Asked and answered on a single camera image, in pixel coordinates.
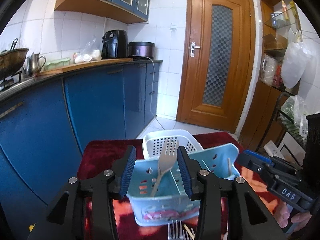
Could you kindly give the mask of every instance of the light blue plastic basket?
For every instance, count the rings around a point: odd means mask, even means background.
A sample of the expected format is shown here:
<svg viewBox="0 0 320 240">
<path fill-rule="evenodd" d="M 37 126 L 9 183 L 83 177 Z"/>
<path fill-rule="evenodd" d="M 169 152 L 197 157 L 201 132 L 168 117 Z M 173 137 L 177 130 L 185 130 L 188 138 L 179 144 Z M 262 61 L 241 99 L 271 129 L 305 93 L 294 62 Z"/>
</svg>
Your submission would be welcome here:
<svg viewBox="0 0 320 240">
<path fill-rule="evenodd" d="M 219 178 L 240 176 L 234 167 L 239 150 L 232 143 L 190 153 L 203 169 L 212 171 Z M 231 162 L 231 176 L 228 171 Z M 133 169 L 127 197 L 139 226 L 167 225 L 168 220 L 186 220 L 199 214 L 200 201 L 191 201 L 185 194 L 178 163 L 166 173 L 155 197 L 150 197 L 158 175 L 158 160 L 137 160 Z"/>
</svg>

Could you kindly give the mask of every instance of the wooden cutting board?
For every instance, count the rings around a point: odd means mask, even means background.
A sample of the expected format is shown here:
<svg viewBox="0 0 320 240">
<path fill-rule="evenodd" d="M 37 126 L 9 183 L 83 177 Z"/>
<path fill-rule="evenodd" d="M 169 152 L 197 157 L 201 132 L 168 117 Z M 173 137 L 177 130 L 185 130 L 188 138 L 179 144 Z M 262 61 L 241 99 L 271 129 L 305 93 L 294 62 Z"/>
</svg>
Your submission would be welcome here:
<svg viewBox="0 0 320 240">
<path fill-rule="evenodd" d="M 114 59 L 102 59 L 97 61 L 83 62 L 78 64 L 71 64 L 65 67 L 46 70 L 46 71 L 37 73 L 37 76 L 61 74 L 61 73 L 65 73 L 65 72 L 69 72 L 69 71 L 77 70 L 81 68 L 101 66 L 101 65 L 111 64 L 111 63 L 130 62 L 130 61 L 133 61 L 133 59 L 132 58 L 114 58 Z"/>
</svg>

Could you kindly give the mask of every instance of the human hand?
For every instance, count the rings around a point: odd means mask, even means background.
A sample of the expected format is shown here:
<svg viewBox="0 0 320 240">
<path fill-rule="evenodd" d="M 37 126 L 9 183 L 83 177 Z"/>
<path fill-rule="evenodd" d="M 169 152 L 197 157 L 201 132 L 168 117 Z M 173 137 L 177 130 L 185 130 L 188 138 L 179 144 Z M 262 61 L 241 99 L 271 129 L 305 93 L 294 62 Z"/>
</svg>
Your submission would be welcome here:
<svg viewBox="0 0 320 240">
<path fill-rule="evenodd" d="M 280 205 L 276 209 L 274 217 L 281 228 L 284 228 L 288 225 L 288 219 L 290 217 L 290 213 L 289 213 L 287 204 L 285 202 L 281 201 Z M 294 215 L 291 218 L 291 222 L 298 223 L 298 225 L 294 229 L 294 232 L 304 228 L 306 224 L 309 222 L 310 218 L 311 218 L 311 214 L 309 211 L 306 213 L 298 213 Z"/>
</svg>

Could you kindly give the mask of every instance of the electrical cord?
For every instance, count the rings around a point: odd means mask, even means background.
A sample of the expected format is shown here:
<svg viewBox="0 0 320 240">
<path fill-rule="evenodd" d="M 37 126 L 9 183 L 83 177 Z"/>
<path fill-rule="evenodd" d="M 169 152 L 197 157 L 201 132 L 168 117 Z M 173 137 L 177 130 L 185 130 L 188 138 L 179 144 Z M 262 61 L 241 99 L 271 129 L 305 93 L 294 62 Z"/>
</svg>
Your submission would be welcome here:
<svg viewBox="0 0 320 240">
<path fill-rule="evenodd" d="M 151 106 L 152 106 L 152 97 L 153 97 L 153 84 L 154 84 L 154 81 L 155 81 L 155 72 L 156 72 L 156 68 L 155 68 L 155 63 L 153 62 L 153 60 L 149 57 L 146 57 L 146 56 L 139 56 L 139 57 L 145 57 L 149 60 L 151 60 L 152 62 L 152 65 L 153 65 L 153 76 L 152 76 L 152 86 L 151 86 L 151 101 L 150 101 L 150 113 L 153 115 L 153 117 L 156 119 L 156 121 L 159 123 L 159 125 L 162 127 L 163 130 L 165 130 L 165 128 L 162 126 L 162 124 L 159 122 L 159 120 L 157 119 L 157 116 L 156 116 L 156 113 L 153 113 L 152 110 L 151 110 Z"/>
</svg>

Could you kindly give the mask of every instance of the door frame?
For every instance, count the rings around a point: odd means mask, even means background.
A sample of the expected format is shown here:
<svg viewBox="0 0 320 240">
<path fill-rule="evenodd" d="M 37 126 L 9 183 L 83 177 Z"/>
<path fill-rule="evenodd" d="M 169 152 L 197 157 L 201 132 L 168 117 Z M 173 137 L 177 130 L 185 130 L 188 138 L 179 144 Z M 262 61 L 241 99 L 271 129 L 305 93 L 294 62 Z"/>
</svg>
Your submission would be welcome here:
<svg viewBox="0 0 320 240">
<path fill-rule="evenodd" d="M 255 40 L 256 40 L 256 20 L 255 20 L 255 11 L 253 0 L 249 0 L 250 11 L 251 11 L 251 44 L 250 44 L 250 56 L 249 56 L 249 64 L 247 77 L 245 82 L 244 93 L 241 98 L 241 105 L 236 115 L 236 120 L 232 126 L 231 132 L 235 132 L 236 127 L 238 126 L 245 101 L 247 99 L 247 95 L 249 92 L 249 86 L 252 76 L 253 63 L 254 63 L 254 55 L 255 55 Z M 182 75 L 181 75 L 181 85 L 179 92 L 179 101 L 178 101 L 178 110 L 176 121 L 183 122 L 181 118 L 182 113 L 182 104 L 184 98 L 184 90 L 187 82 L 187 66 L 189 61 L 189 45 L 190 45 L 190 35 L 191 35 L 191 10 L 192 10 L 192 0 L 187 0 L 187 18 L 186 18 L 186 32 L 185 32 L 185 41 L 184 41 L 184 53 L 183 53 L 183 63 L 182 63 Z"/>
</svg>

